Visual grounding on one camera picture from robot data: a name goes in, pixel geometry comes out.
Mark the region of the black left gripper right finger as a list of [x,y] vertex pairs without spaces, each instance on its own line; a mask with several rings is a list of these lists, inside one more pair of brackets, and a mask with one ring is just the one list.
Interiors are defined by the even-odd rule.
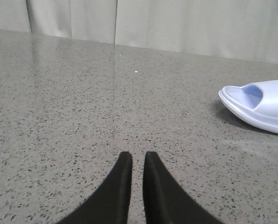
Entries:
[[156,152],[147,152],[143,174],[147,224],[218,224],[177,183]]

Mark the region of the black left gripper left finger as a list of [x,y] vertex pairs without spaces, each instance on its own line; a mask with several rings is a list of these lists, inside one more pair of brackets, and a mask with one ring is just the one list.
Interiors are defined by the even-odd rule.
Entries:
[[132,156],[121,152],[95,192],[60,224],[126,224],[131,196]]

